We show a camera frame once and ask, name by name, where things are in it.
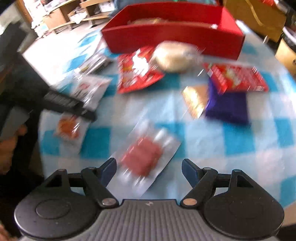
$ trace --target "pink food item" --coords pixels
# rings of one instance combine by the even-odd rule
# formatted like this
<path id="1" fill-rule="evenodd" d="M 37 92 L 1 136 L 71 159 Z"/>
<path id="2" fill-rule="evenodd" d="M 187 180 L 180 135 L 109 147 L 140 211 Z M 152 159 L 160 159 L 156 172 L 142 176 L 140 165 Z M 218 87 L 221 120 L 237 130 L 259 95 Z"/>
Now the pink food item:
<path id="1" fill-rule="evenodd" d="M 136 175 L 148 176 L 162 154 L 163 151 L 157 143 L 152 142 L 148 137 L 144 137 L 128 148 L 121 159 L 121 163 Z"/>

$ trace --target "red snack bag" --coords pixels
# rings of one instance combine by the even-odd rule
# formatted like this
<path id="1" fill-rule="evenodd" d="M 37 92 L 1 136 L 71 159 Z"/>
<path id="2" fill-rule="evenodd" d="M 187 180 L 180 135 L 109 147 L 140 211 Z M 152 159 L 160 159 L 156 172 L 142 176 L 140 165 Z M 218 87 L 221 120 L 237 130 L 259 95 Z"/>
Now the red snack bag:
<path id="1" fill-rule="evenodd" d="M 157 143 L 147 137 L 140 138 L 136 144 L 131 145 L 124 153 L 121 163 L 138 176 L 148 176 L 163 151 Z"/>
<path id="2" fill-rule="evenodd" d="M 164 77 L 164 74 L 149 64 L 154 47 L 142 47 L 132 54 L 118 57 L 120 79 L 117 93 L 144 89 Z"/>
<path id="3" fill-rule="evenodd" d="M 219 94 L 246 91 L 267 92 L 269 90 L 267 83 L 256 67 L 207 63 L 204 66 Z"/>

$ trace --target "human hand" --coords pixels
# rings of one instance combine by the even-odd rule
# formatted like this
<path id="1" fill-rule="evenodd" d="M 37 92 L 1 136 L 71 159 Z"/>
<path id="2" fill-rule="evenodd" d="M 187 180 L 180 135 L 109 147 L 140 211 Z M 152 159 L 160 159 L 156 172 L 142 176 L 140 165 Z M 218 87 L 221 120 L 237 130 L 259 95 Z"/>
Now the human hand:
<path id="1" fill-rule="evenodd" d="M 0 142 L 0 175 L 6 174 L 11 167 L 13 151 L 17 145 L 18 136 L 24 136 L 27 133 L 27 127 L 21 125 L 11 138 Z"/>
<path id="2" fill-rule="evenodd" d="M 16 237 L 11 237 L 4 226 L 0 223 L 0 241 L 17 241 Z"/>

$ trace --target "purple package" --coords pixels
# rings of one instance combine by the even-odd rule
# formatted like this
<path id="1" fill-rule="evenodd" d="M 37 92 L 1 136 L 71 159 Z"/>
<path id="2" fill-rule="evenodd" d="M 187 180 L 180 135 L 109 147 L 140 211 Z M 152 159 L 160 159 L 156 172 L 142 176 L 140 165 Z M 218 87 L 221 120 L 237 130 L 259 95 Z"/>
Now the purple package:
<path id="1" fill-rule="evenodd" d="M 207 117 L 234 124 L 249 124 L 246 93 L 219 95 L 211 79 L 208 92 L 209 102 L 205 109 Z"/>

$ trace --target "table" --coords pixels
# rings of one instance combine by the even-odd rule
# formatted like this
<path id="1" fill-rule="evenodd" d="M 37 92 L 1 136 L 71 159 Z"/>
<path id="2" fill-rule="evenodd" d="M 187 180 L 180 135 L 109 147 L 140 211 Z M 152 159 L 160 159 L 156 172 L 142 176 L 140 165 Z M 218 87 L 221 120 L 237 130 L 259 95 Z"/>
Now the table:
<path id="1" fill-rule="evenodd" d="M 182 144 L 142 198 L 180 201 L 191 189 L 181 172 L 182 160 L 189 158 L 199 167 L 212 167 L 220 173 L 242 169 L 283 207 L 295 201 L 296 84 L 272 51 L 243 23 L 237 24 L 246 34 L 238 61 L 210 56 L 206 56 L 205 61 L 252 65 L 260 70 L 270 92 L 247 94 L 250 127 L 204 117 L 191 118 L 181 91 L 188 85 L 207 83 L 207 77 L 167 74 L 145 90 L 120 95 L 115 93 L 118 75 L 114 65 L 102 73 L 112 77 L 112 82 L 100 101 L 98 119 L 90 126 L 79 155 L 70 155 L 60 148 L 61 141 L 54 136 L 59 114 L 42 113 L 39 143 L 45 177 L 58 168 L 66 168 L 71 173 L 88 166 L 100 166 L 124 142 L 135 124 L 141 118 L 148 118 L 156 126 L 164 126 L 174 133 Z M 90 38 L 97 41 L 99 33 L 94 32 L 79 42 L 80 47 L 66 66 L 65 75 L 71 75 L 90 54 L 85 53 L 86 49 L 97 44 L 92 44 Z M 116 57 L 108 49 L 102 51 Z"/>

